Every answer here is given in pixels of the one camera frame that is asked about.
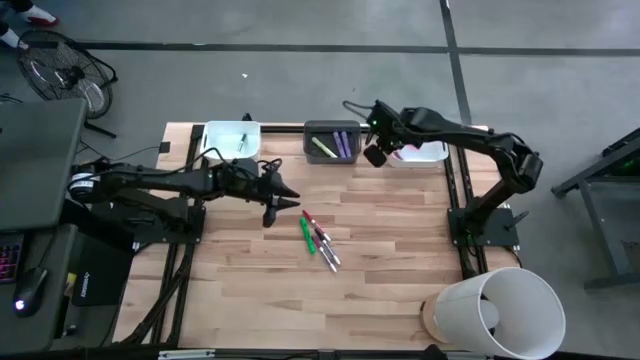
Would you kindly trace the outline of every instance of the red marker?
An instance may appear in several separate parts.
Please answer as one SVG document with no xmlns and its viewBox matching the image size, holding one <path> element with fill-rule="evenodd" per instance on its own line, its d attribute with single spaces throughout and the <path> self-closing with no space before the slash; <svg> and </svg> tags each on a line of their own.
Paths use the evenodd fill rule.
<svg viewBox="0 0 640 360">
<path fill-rule="evenodd" d="M 327 241 L 331 241 L 331 238 L 329 237 L 329 235 L 327 235 L 327 233 L 324 232 L 324 230 L 322 230 L 320 225 L 315 220 L 313 220 L 313 218 L 311 217 L 311 215 L 309 215 L 307 210 L 302 210 L 302 214 L 304 215 L 304 217 L 307 218 L 307 220 L 309 220 L 309 222 L 313 225 L 313 227 L 315 227 L 318 231 L 322 233 L 323 238 L 327 239 Z"/>
</svg>

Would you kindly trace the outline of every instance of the green marker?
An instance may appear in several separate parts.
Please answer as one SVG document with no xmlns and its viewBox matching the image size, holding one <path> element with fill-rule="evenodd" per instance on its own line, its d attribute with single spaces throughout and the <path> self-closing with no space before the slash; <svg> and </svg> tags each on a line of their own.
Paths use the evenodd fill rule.
<svg viewBox="0 0 640 360">
<path fill-rule="evenodd" d="M 302 227 L 302 232 L 304 233 L 304 239 L 307 241 L 309 252 L 311 254 L 315 254 L 316 246 L 313 244 L 313 239 L 311 239 L 311 233 L 309 233 L 309 226 L 307 225 L 307 219 L 305 219 L 304 216 L 300 218 L 300 226 Z"/>
</svg>

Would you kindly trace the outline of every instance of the wooden table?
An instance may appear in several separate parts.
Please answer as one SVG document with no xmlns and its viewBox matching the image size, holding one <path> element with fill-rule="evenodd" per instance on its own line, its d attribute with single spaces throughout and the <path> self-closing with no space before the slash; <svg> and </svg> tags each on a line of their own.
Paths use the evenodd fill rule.
<svg viewBox="0 0 640 360">
<path fill-rule="evenodd" d="M 169 123 L 158 168 L 184 165 L 192 123 Z M 420 303 L 461 280 L 446 221 L 443 166 L 376 169 L 310 165 L 301 134 L 264 134 L 262 159 L 281 157 L 302 205 L 262 228 L 263 207 L 233 198 L 209 202 L 196 248 L 180 337 L 182 347 L 420 350 L 436 341 L 421 328 Z M 477 194 L 499 179 L 491 159 L 468 153 Z M 464 204 L 464 196 L 459 196 Z M 308 210 L 342 260 L 332 273 L 309 254 L 299 225 Z M 114 340 L 131 333 L 157 298 L 167 246 L 134 259 Z M 490 269 L 517 266 L 487 248 Z M 170 325 L 169 307 L 165 334 Z"/>
</svg>

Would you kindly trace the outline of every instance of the white cylinder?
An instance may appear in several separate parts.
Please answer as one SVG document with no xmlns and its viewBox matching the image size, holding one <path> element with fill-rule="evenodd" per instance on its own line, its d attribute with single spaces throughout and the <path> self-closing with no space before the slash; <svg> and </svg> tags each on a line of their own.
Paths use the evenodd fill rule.
<svg viewBox="0 0 640 360">
<path fill-rule="evenodd" d="M 526 360 L 553 354 L 566 328 L 551 286 L 520 268 L 494 270 L 447 287 L 436 300 L 434 320 L 457 347 Z M 495 324 L 493 335 L 487 324 Z"/>
</svg>

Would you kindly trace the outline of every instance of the gray floor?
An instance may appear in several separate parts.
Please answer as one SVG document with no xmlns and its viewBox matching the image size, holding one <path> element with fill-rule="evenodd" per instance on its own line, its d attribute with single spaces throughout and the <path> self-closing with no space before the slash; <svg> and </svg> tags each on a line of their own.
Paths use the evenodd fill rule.
<svg viewBox="0 0 640 360">
<path fill-rule="evenodd" d="M 188 8 L 179 6 L 189 4 Z M 446 44 L 438 1 L 43 0 L 77 39 L 227 44 Z M 638 48 L 634 0 L 450 0 L 458 43 L 469 47 Z M 116 157 L 157 144 L 168 121 L 352 118 L 342 99 L 426 105 L 459 119 L 446 55 L 93 51 L 112 64 L 112 110 L 99 122 L 115 141 L 83 135 Z M 530 210 L 518 226 L 525 267 L 559 294 L 568 327 L 562 349 L 637 358 L 640 290 L 587 294 L 608 274 L 577 194 L 549 188 L 640 125 L 637 57 L 461 58 L 474 124 L 512 131 L 541 152 L 538 188 L 511 201 Z M 37 101 L 0 51 L 0 93 Z M 89 159 L 89 152 L 83 155 Z M 153 165 L 155 155 L 130 159 Z"/>
</svg>

